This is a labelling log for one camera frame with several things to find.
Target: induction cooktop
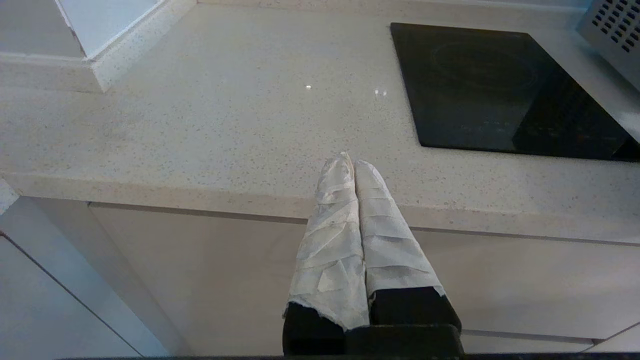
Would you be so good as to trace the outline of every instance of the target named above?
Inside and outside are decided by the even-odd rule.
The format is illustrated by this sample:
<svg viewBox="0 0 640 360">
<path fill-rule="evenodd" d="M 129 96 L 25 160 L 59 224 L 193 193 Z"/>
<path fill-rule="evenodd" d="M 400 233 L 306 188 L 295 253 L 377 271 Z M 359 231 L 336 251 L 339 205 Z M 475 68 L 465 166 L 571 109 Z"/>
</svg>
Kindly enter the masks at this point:
<svg viewBox="0 0 640 360">
<path fill-rule="evenodd" d="M 640 161 L 635 141 L 526 33 L 391 24 L 425 147 Z"/>
</svg>

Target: white cabinet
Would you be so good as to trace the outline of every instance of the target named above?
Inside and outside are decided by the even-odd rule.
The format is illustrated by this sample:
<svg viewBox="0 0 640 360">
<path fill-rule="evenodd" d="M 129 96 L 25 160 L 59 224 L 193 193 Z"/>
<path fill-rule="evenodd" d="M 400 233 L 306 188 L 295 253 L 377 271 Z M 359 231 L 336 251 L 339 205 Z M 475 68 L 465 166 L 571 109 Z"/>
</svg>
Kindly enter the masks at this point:
<svg viewBox="0 0 640 360">
<path fill-rule="evenodd" d="M 194 354 L 281 354 L 282 310 L 304 225 L 91 210 Z M 465 329 L 604 339 L 640 320 L 639 247 L 415 234 Z M 549 352 L 588 347 L 520 343 Z"/>
<path fill-rule="evenodd" d="M 163 356 L 166 354 L 179 356 L 192 353 L 173 326 L 173 322 L 167 318 L 154 296 L 149 293 L 147 287 L 136 275 L 127 258 L 122 255 L 95 215 L 89 210 L 87 203 L 75 200 L 29 198 L 39 209 L 39 212 L 44 213 L 44 217 L 54 225 L 55 230 L 51 231 L 42 224 L 33 225 L 35 219 L 42 218 L 42 216 L 34 214 L 33 211 L 28 211 L 28 216 L 24 216 L 22 213 L 12 214 L 15 207 L 23 199 L 25 197 L 21 197 L 9 211 L 0 217 L 1 229 L 6 228 L 7 232 L 11 231 L 9 234 L 15 235 L 14 240 L 20 241 L 20 246 L 41 262 L 44 267 L 51 269 L 51 272 L 55 273 L 54 276 L 63 281 L 71 291 L 143 356 Z M 38 235 L 35 230 L 29 230 L 29 224 L 31 227 L 38 227 L 39 232 L 45 230 L 44 232 L 48 236 Z M 62 251 L 63 256 L 50 256 L 48 251 L 51 245 L 57 248 L 57 253 L 63 250 L 59 244 L 60 241 L 52 241 L 59 240 L 59 236 L 64 237 L 65 241 L 63 242 L 68 242 L 68 245 L 79 254 L 70 256 L 70 252 L 64 250 Z M 79 261 L 74 261 L 74 258 L 78 257 L 86 260 L 86 265 L 93 268 L 102 281 L 96 281 L 94 276 L 91 276 L 90 281 L 69 281 L 74 277 L 88 275 L 86 266 L 78 267 L 81 264 Z M 99 297 L 94 299 L 95 302 L 92 302 L 91 299 L 94 298 L 94 295 L 101 292 L 100 288 L 103 287 L 101 283 L 108 284 L 107 287 L 113 291 L 113 295 L 122 299 L 126 308 L 130 309 L 134 316 L 125 314 L 126 311 L 114 311 L 116 310 L 114 307 L 103 306 L 106 303 Z M 143 327 L 149 331 L 145 332 L 135 324 L 136 322 L 143 324 Z"/>
<path fill-rule="evenodd" d="M 20 197 L 11 205 L 0 216 L 0 229 L 140 354 L 168 355 L 158 339 L 33 199 Z"/>
<path fill-rule="evenodd" d="M 0 359 L 138 356 L 4 238 L 0 319 Z"/>
<path fill-rule="evenodd" d="M 640 321 L 640 247 L 414 234 L 465 329 L 606 339 Z"/>
<path fill-rule="evenodd" d="M 580 352 L 590 346 L 588 340 L 563 342 L 541 339 L 507 338 L 497 336 L 469 335 L 460 337 L 466 354 L 504 354 L 508 352 Z"/>
<path fill-rule="evenodd" d="M 282 354 L 305 226 L 94 208 L 194 355 Z"/>
<path fill-rule="evenodd" d="M 589 352 L 640 352 L 640 324 L 600 343 Z"/>
</svg>

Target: kitchen counter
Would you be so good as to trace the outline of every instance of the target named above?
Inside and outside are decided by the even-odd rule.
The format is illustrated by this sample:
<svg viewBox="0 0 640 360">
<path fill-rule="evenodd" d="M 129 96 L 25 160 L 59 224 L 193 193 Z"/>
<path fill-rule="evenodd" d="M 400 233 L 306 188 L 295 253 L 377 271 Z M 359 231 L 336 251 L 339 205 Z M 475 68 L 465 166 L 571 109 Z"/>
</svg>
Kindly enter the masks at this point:
<svg viewBox="0 0 640 360">
<path fill-rule="evenodd" d="M 20 195 L 306 218 L 347 150 L 412 227 L 640 243 L 640 164 L 421 147 L 392 21 L 470 26 L 199 4 L 106 94 L 0 88 L 0 176 Z M 640 95 L 574 32 L 474 26 L 529 32 L 640 138 Z"/>
</svg>

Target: white cloth wrap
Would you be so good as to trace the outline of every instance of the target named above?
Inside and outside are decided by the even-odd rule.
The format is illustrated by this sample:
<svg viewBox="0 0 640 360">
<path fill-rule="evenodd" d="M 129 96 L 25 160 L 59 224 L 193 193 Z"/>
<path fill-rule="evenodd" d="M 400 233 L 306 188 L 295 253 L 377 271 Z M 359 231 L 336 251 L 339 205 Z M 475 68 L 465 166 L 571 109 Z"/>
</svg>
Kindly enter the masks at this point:
<svg viewBox="0 0 640 360">
<path fill-rule="evenodd" d="M 431 263 L 409 230 L 385 181 L 370 163 L 354 163 L 360 232 L 367 265 L 367 294 L 382 289 L 433 286 L 442 296 Z"/>
<path fill-rule="evenodd" d="M 369 324 L 354 169 L 346 152 L 329 159 L 300 243 L 289 302 L 315 309 L 345 331 Z"/>
</svg>

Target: countertop edge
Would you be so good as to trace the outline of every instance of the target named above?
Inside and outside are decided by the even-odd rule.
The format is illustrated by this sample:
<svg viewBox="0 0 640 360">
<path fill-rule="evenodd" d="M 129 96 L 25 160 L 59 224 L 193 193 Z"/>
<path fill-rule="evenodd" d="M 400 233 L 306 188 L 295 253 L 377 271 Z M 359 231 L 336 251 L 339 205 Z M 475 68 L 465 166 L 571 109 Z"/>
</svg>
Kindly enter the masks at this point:
<svg viewBox="0 0 640 360">
<path fill-rule="evenodd" d="M 25 196 L 254 215 L 269 218 L 270 221 L 282 218 L 304 222 L 311 215 L 315 204 L 312 196 L 297 198 L 233 193 L 212 188 L 172 188 L 99 179 L 87 181 L 40 175 L 0 174 L 13 189 Z M 640 243 L 640 224 L 633 218 L 612 220 L 589 216 L 501 213 L 418 204 L 399 204 L 398 207 L 408 225 L 418 230 Z"/>
</svg>

